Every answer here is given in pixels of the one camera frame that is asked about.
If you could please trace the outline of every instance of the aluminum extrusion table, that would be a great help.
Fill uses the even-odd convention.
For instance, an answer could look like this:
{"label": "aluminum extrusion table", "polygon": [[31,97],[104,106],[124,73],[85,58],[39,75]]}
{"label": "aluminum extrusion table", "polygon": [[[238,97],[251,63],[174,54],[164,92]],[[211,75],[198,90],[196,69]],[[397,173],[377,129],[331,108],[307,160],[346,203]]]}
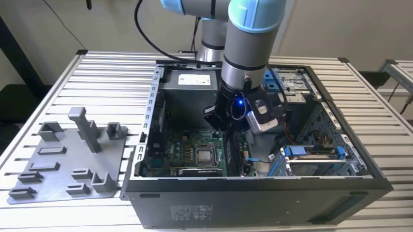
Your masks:
{"label": "aluminum extrusion table", "polygon": [[[114,198],[7,203],[35,146],[40,123],[57,121],[73,128],[67,113],[73,106],[87,108],[98,126],[119,121],[130,129],[120,166],[122,186],[127,159],[139,141],[155,61],[154,53],[89,51],[76,55],[48,95],[0,156],[0,229],[27,232],[150,231],[143,230],[128,201]],[[186,231],[413,231],[413,128],[362,78],[350,63],[337,58],[271,57],[270,63],[310,65],[394,191],[353,215],[337,227],[186,229]]]}

